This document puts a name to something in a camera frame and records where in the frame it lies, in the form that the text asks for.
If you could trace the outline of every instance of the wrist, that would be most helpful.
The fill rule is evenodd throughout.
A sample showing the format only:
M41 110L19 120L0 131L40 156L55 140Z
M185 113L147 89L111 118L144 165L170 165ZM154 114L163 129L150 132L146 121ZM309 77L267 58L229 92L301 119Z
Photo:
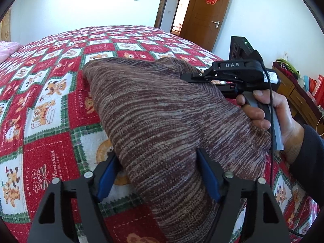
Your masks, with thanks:
M299 155L304 140L304 133L304 128L298 122L294 121L293 130L284 141L284 153L286 155L287 162L290 165L294 163Z

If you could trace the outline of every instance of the pink blanket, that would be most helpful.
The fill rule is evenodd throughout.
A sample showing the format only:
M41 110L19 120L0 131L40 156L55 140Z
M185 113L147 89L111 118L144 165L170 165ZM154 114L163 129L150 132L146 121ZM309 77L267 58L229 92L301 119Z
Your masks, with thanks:
M6 61L8 57L11 56L13 53L15 53L19 47L20 47L19 43L1 41L0 42L0 64Z

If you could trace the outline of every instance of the wall outlet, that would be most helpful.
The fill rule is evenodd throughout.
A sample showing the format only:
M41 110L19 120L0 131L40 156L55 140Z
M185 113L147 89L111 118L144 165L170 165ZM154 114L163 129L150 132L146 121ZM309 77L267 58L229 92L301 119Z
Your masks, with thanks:
M283 59L284 60L288 60L288 52L284 51Z

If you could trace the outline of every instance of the patchwork patterned blanket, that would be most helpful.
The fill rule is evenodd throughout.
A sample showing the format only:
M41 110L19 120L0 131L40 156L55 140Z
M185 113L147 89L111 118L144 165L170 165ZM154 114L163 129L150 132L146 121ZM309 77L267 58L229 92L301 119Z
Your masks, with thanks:
M27 241L38 204L51 180L78 178L112 149L82 76L90 60L120 56L156 60L176 57L200 70L220 58L152 27L87 27L51 35L21 47L0 64L0 216L20 243ZM290 228L304 233L317 205L275 158L274 189ZM270 176L270 164L264 173ZM120 172L100 210L115 242L167 241L150 209ZM73 202L80 242L86 242ZM233 232L238 241L244 211ZM292 236L292 242L298 242Z

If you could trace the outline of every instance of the yellow curtain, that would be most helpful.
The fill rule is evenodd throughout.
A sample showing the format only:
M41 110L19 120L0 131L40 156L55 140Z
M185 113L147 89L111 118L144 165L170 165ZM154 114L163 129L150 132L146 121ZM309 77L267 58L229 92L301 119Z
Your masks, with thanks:
M10 41L10 14L11 9L7 11L7 13L4 15L4 18L2 19L0 23L0 41Z

